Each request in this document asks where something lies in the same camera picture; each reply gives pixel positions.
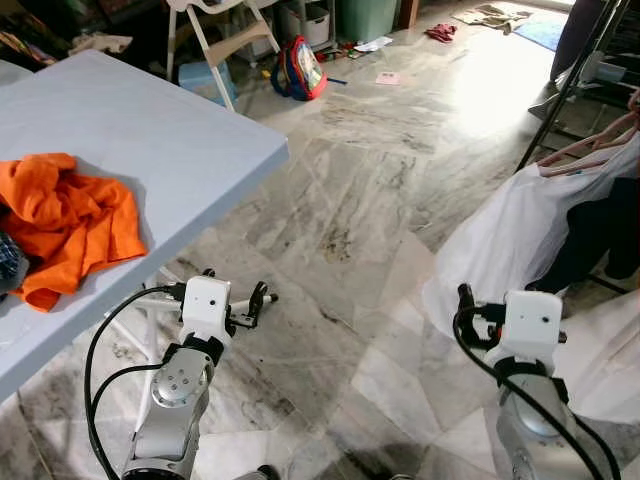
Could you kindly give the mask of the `dark purple tall bin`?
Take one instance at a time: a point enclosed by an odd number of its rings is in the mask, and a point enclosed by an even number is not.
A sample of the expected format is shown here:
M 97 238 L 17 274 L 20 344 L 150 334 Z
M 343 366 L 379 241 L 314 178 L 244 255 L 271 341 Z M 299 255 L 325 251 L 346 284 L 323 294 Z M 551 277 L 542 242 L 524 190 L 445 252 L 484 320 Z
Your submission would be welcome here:
M 588 46 L 590 33 L 602 15 L 604 6 L 605 0 L 575 0 L 559 35 L 556 55 L 550 68 L 550 81 L 557 81 L 579 59 L 582 50 Z

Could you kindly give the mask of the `blue mat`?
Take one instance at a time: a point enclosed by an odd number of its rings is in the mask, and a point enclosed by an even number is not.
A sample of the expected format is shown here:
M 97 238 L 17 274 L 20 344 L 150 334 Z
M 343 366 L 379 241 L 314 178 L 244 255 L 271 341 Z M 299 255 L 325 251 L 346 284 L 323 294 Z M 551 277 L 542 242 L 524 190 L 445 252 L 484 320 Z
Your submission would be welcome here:
M 544 49 L 556 51 L 566 22 L 566 15 L 538 13 L 522 20 L 513 33 Z

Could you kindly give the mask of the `blue plastic stool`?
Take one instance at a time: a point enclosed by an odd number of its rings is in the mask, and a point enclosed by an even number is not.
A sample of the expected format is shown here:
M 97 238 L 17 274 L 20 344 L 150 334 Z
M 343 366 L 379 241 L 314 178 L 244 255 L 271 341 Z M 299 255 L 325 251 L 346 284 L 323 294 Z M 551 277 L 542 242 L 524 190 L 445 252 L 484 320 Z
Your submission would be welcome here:
M 230 68 L 225 61 L 218 65 L 218 74 L 225 91 L 227 91 L 227 96 L 225 97 L 221 95 L 214 73 L 206 63 L 193 61 L 193 63 L 179 65 L 177 81 L 183 90 L 196 93 L 196 95 L 205 97 L 205 99 L 216 102 L 216 104 L 224 106 L 227 104 L 225 100 L 229 99 L 230 104 L 236 105 L 238 99 L 237 87 L 232 77 L 230 77 Z

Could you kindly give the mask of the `navy garment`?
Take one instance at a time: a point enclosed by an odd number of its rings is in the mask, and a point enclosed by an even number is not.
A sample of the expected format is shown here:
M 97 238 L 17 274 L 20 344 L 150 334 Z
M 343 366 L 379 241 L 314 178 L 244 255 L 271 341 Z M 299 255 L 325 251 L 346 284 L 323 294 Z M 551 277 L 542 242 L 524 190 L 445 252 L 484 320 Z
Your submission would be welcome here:
M 530 291 L 561 293 L 588 278 L 602 259 L 604 274 L 630 278 L 640 269 L 640 180 L 617 178 L 611 192 L 567 212 L 568 234 L 547 273 L 527 285 Z

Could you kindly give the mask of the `tan crumpled cloth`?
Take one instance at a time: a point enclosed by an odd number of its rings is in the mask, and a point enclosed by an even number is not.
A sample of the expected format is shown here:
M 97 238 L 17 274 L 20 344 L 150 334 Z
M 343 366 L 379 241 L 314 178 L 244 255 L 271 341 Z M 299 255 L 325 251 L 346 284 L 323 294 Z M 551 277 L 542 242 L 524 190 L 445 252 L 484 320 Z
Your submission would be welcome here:
M 72 40 L 72 49 L 69 55 L 78 54 L 83 51 L 109 52 L 109 54 L 123 54 L 131 46 L 133 38 L 131 36 L 106 35 L 102 32 L 87 33 L 79 35 Z

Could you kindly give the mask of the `white chair with beige seat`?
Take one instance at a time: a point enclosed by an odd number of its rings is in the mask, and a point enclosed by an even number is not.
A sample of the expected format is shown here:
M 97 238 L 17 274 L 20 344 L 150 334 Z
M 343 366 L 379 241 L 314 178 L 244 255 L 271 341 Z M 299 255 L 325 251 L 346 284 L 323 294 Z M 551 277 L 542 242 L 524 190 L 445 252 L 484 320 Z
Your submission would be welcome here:
M 271 29 L 268 22 L 266 22 L 264 14 L 261 13 L 259 0 L 216 0 L 215 3 L 210 3 L 211 0 L 164 1 L 169 10 L 168 28 L 166 28 L 166 81 L 174 81 L 178 18 L 180 14 L 187 14 L 189 23 L 195 28 L 198 45 L 200 45 L 202 54 L 205 56 L 207 65 L 209 65 L 212 73 L 212 81 L 214 81 L 215 86 L 218 87 L 223 105 L 225 109 L 233 111 L 234 113 L 234 111 L 236 111 L 236 101 L 230 97 L 228 81 L 224 81 L 223 77 L 221 77 L 220 65 L 223 64 L 230 55 L 234 54 L 234 52 L 250 46 L 257 38 L 265 38 L 274 52 L 280 51 L 280 45 L 279 42 L 275 40 L 273 29 Z M 250 24 L 250 26 L 244 27 L 241 32 L 234 33 L 234 35 L 215 42 L 215 44 L 210 44 L 210 42 L 207 41 L 197 12 L 204 13 L 206 17 L 214 17 L 214 15 L 230 12 L 230 10 L 237 8 L 237 6 L 244 6 L 244 8 L 247 9 L 247 12 L 252 15 L 253 23 Z

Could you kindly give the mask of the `pink clothes hanger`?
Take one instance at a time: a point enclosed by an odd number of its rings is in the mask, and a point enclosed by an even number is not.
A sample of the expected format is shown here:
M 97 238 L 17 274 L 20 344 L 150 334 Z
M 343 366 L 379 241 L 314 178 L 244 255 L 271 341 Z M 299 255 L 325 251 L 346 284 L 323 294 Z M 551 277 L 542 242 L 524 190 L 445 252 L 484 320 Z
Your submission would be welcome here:
M 561 150 L 554 151 L 553 154 L 545 156 L 543 160 L 538 161 L 539 173 L 541 177 L 558 177 L 558 175 L 576 174 L 582 170 L 595 168 L 607 163 L 607 159 L 590 160 L 588 157 L 580 157 L 572 163 L 556 166 L 562 157 L 572 154 L 572 152 L 580 151 L 581 154 L 590 155 L 591 152 L 602 150 L 602 148 L 612 148 L 626 145 L 632 137 L 639 132 L 640 111 L 639 111 L 640 93 L 632 93 L 630 100 L 627 102 L 627 111 L 620 118 L 613 120 L 607 128 L 593 136 L 586 137 L 571 143 Z

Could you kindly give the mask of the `black metal drying rack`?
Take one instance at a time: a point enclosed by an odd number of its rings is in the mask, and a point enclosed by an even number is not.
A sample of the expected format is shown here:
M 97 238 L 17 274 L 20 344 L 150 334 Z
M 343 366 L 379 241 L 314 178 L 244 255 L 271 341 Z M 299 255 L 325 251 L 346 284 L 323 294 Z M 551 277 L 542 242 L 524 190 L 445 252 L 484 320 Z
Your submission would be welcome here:
M 605 0 L 603 3 L 602 13 L 596 17 L 593 27 L 588 35 L 585 45 L 581 47 L 579 55 L 573 61 L 572 67 L 568 69 L 561 77 L 563 82 L 557 82 L 553 79 L 550 86 L 556 87 L 556 92 L 548 97 L 547 100 L 531 106 L 531 114 L 540 120 L 538 129 L 534 136 L 531 137 L 529 145 L 527 145 L 524 156 L 521 157 L 516 165 L 516 172 L 524 169 L 530 164 L 532 156 L 543 146 L 544 138 L 552 132 L 556 127 L 556 119 L 564 104 L 575 95 L 577 90 L 582 90 L 585 84 L 594 77 L 594 74 L 585 76 L 584 72 L 588 67 L 595 67 L 599 61 L 604 58 L 607 51 L 608 42 L 611 36 L 618 28 L 618 24 L 626 17 L 626 12 L 630 9 L 632 0 Z

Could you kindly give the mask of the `beige patterned cloth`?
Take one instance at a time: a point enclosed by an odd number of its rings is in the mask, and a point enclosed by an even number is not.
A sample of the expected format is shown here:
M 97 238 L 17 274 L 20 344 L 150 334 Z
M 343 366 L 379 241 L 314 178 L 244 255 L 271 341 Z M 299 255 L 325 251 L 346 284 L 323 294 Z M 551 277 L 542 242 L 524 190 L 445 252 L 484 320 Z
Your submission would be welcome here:
M 467 24 L 467 26 L 485 26 L 486 28 L 499 29 L 499 31 L 511 33 L 521 26 L 525 20 L 532 17 L 531 12 L 508 12 L 498 6 L 485 4 L 475 6 L 451 15 L 453 19 Z

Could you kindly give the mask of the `red and blue backpack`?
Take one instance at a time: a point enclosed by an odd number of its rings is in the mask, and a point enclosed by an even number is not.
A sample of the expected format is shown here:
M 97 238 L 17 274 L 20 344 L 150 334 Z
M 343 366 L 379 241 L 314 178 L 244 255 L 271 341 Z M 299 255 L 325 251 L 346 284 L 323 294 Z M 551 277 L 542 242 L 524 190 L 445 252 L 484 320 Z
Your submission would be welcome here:
M 298 101 L 315 100 L 328 86 L 328 76 L 301 35 L 294 36 L 276 56 L 269 81 L 280 96 Z

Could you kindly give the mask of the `green bin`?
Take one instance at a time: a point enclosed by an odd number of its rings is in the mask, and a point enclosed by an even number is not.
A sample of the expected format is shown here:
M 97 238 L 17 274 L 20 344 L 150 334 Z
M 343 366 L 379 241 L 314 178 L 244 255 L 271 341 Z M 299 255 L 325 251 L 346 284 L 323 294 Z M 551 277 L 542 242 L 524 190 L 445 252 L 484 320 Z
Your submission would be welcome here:
M 393 31 L 401 0 L 335 0 L 337 37 L 346 42 L 375 40 Z

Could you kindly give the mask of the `light blue folding table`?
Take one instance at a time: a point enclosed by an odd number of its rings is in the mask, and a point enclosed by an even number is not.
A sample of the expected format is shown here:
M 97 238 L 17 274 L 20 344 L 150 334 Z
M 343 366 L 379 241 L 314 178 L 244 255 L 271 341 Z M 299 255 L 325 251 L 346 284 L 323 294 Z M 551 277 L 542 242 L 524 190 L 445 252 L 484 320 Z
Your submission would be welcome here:
M 0 87 L 0 160 L 76 155 L 132 189 L 148 253 L 41 314 L 0 303 L 0 403 L 288 160 L 287 137 L 102 52 Z

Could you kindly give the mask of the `orange cloth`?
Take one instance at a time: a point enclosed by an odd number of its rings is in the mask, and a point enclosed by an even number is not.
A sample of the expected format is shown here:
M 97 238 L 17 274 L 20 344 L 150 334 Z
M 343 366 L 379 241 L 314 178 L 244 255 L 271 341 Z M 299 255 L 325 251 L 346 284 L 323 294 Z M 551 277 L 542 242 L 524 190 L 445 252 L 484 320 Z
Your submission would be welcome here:
M 0 230 L 35 261 L 13 293 L 49 314 L 97 271 L 145 256 L 140 210 L 115 178 L 78 173 L 77 157 L 31 154 L 0 163 Z

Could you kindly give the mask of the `white drawer unit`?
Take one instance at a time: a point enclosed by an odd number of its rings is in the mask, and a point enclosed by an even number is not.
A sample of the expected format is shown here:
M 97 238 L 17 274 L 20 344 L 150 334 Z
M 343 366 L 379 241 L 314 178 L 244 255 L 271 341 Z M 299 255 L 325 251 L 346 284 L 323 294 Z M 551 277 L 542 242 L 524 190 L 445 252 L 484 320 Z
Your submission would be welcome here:
M 276 0 L 275 18 L 283 40 L 302 36 L 316 52 L 337 45 L 337 0 Z

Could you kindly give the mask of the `white paper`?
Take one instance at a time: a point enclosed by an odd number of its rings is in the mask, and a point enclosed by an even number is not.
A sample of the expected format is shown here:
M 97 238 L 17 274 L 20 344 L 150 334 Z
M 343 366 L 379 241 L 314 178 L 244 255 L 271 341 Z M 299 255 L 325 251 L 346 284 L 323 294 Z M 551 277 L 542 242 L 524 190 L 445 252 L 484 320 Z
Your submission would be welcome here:
M 392 42 L 393 38 L 380 36 L 378 38 L 374 38 L 374 40 L 362 42 L 362 44 L 356 44 L 352 47 L 352 50 L 357 52 L 375 52 L 380 49 L 384 49 L 385 46 L 392 44 Z

